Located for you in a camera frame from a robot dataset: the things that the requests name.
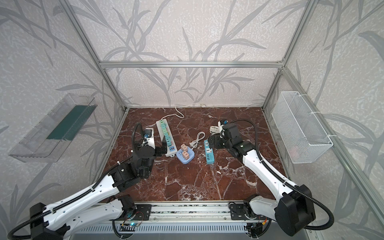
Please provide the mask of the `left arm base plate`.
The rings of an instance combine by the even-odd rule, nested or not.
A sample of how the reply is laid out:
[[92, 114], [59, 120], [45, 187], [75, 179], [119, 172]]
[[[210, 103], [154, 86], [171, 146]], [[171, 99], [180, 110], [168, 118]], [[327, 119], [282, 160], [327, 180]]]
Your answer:
[[123, 214], [119, 220], [121, 221], [148, 221], [150, 218], [152, 205], [150, 204], [139, 204], [136, 205], [136, 209]]

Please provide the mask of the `pink plug cube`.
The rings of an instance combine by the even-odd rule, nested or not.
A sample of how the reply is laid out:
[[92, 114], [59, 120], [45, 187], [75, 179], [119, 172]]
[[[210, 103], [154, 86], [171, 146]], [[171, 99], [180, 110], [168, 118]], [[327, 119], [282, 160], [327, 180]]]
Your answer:
[[185, 160], [188, 160], [188, 159], [190, 158], [189, 153], [186, 152], [186, 151], [184, 151], [184, 152], [182, 153], [182, 156], [183, 156], [183, 158], [184, 158]]
[[188, 146], [186, 146], [185, 144], [182, 144], [181, 145], [181, 150], [184, 152], [184, 151], [188, 151]]

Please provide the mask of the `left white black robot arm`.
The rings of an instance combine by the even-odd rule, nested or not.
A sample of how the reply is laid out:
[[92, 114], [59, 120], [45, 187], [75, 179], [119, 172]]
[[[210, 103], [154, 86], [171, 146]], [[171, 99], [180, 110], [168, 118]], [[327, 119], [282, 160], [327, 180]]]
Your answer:
[[134, 215], [136, 206], [130, 196], [123, 196], [104, 206], [94, 205], [149, 178], [154, 161], [167, 153], [173, 138], [164, 121], [158, 121], [162, 146], [155, 146], [152, 128], [140, 130], [139, 142], [132, 142], [133, 154], [111, 167], [94, 184], [53, 204], [38, 203], [30, 208], [30, 219], [12, 229], [9, 240], [64, 240], [92, 224]]

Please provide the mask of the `long white pastel power strip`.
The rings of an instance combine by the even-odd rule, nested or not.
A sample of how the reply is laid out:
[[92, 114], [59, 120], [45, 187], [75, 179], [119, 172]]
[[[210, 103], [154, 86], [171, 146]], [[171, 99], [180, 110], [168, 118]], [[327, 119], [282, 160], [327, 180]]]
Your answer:
[[166, 157], [174, 157], [178, 151], [171, 128], [166, 119], [156, 121], [158, 132], [162, 143], [165, 143], [167, 153]]

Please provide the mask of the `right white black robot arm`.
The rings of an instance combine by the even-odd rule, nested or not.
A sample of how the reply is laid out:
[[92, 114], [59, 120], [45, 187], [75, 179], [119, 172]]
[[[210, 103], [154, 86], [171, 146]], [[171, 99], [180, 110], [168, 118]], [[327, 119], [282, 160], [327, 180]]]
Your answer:
[[253, 196], [244, 202], [245, 213], [251, 219], [258, 215], [277, 222], [289, 236], [302, 229], [323, 231], [333, 226], [332, 211], [312, 196], [311, 190], [298, 186], [261, 154], [257, 142], [244, 141], [234, 121], [220, 120], [219, 131], [208, 137], [211, 149], [225, 149], [250, 169], [268, 187], [274, 199]]

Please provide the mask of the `teal power strip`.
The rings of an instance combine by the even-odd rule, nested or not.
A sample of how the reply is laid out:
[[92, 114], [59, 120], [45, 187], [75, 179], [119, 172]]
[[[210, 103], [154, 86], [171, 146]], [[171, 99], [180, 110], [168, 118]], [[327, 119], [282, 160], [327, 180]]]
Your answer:
[[213, 149], [210, 148], [210, 144], [208, 140], [204, 140], [205, 154], [206, 154], [206, 162], [208, 165], [211, 165], [215, 162]]

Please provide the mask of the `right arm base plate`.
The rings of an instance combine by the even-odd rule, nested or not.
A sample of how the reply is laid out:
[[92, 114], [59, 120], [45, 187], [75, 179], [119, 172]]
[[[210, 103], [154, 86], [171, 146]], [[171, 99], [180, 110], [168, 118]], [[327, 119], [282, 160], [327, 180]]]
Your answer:
[[231, 214], [231, 220], [265, 220], [263, 215], [256, 215], [250, 205], [250, 201], [258, 195], [251, 195], [243, 200], [242, 203], [229, 202], [228, 208]]

